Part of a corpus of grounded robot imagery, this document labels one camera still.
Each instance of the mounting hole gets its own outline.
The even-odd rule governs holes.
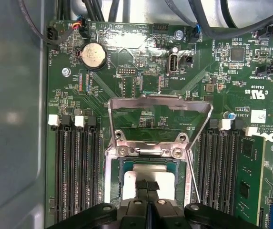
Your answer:
[[[115,137],[116,137],[117,139],[120,139],[120,138],[121,138],[121,133],[120,133],[120,132],[117,132],[117,133],[115,134]]]
[[[140,205],[140,204],[142,204],[142,201],[136,200],[136,201],[134,201],[134,204]]]
[[[181,135],[181,136],[180,136],[180,141],[183,142],[183,141],[185,141],[185,140],[186,140],[186,136],[185,136],[185,135]]]
[[[104,211],[109,211],[109,210],[111,210],[111,207],[106,206],[106,207],[103,208],[103,210]]]

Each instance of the metal retention bracket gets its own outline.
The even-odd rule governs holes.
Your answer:
[[[112,112],[117,109],[121,108],[149,108],[153,105],[165,105],[168,106],[171,110],[179,110],[179,111],[197,111],[199,113],[204,113],[206,118],[204,122],[198,124],[191,136],[190,141],[184,141],[183,143],[180,142],[180,147],[184,148],[184,150],[188,151],[192,148],[194,143],[196,142],[197,138],[199,137],[201,131],[205,127],[206,123],[208,122],[213,106],[209,102],[202,102],[202,101],[186,101],[181,96],[176,95],[142,95],[138,99],[131,99],[131,98],[112,98],[109,100],[108,108],[109,108],[109,118],[110,118],[110,126],[112,132],[112,140],[111,144],[113,148],[116,148],[118,151],[119,146],[128,146],[128,147],[136,147],[134,144],[135,141],[126,141],[121,140],[120,138],[116,137],[115,129],[114,129],[114,121],[113,121],[113,114]],[[160,148],[160,144],[148,144],[145,142],[139,142],[138,145],[141,146],[142,149],[147,150],[158,150]]]

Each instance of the cable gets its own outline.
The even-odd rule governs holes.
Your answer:
[[[56,7],[56,19],[57,20],[62,20],[63,17],[63,1],[62,0],[58,0],[56,2],[57,7]]]
[[[228,28],[237,28],[233,18],[230,14],[230,9],[228,7],[228,0],[220,0],[222,16],[228,26]]]
[[[165,3],[168,5],[168,7],[174,12],[183,22],[186,24],[195,27],[196,23],[191,21],[189,18],[185,17],[184,14],[179,10],[179,8],[174,4],[173,0],[165,0]]]
[[[65,20],[71,19],[71,0],[63,0],[63,18]]]
[[[202,31],[211,39],[222,40],[222,39],[230,39],[233,37],[239,37],[248,32],[256,31],[267,25],[273,24],[273,15],[272,15],[253,25],[246,26],[244,28],[237,29],[232,32],[215,32],[211,29],[211,27],[208,24],[201,1],[189,0],[189,3],[191,5],[192,11],[196,19],[198,20],[198,23],[201,25]]]
[[[109,22],[116,22],[119,0],[113,0],[109,13]]]
[[[64,34],[58,39],[58,40],[51,40],[48,39],[47,37],[45,37],[43,34],[41,34],[41,32],[37,29],[37,27],[35,26],[35,24],[32,22],[30,15],[28,14],[28,11],[26,9],[25,6],[25,2],[24,0],[18,0],[19,3],[19,7],[22,11],[22,14],[26,20],[26,22],[29,24],[31,30],[38,36],[40,37],[43,41],[45,41],[46,43],[50,43],[50,44],[54,44],[54,45],[58,45],[62,42],[64,42],[65,40],[68,39],[68,37],[73,33],[74,29],[71,27],[68,30],[66,30],[64,32]]]
[[[97,21],[91,0],[84,0],[83,2],[85,4],[85,7],[87,8],[89,18],[91,19],[91,21]]]
[[[94,11],[96,12],[98,21],[104,21],[103,13],[101,11],[100,4],[98,0],[92,0]]]

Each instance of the chip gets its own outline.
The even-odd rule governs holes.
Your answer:
[[[231,49],[231,61],[244,61],[244,48],[232,48]]]
[[[246,199],[249,198],[250,186],[243,181],[240,182],[240,194]]]
[[[206,92],[214,92],[214,84],[208,83],[205,85],[205,91]]]
[[[253,142],[244,140],[242,151],[245,155],[252,157],[253,156]]]

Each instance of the capacitor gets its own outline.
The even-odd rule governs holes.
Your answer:
[[[97,71],[105,66],[107,63],[107,52],[101,44],[91,42],[86,44],[81,52],[80,57],[85,66]]]
[[[223,118],[225,118],[225,119],[235,120],[236,117],[237,117],[237,115],[235,113],[229,112],[229,111],[226,111],[223,114]]]
[[[173,48],[169,49],[169,54],[177,54],[178,52],[179,52],[178,47],[173,47]]]
[[[177,30],[175,33],[174,33],[174,38],[178,41],[182,40],[184,38],[184,33],[182,30]]]

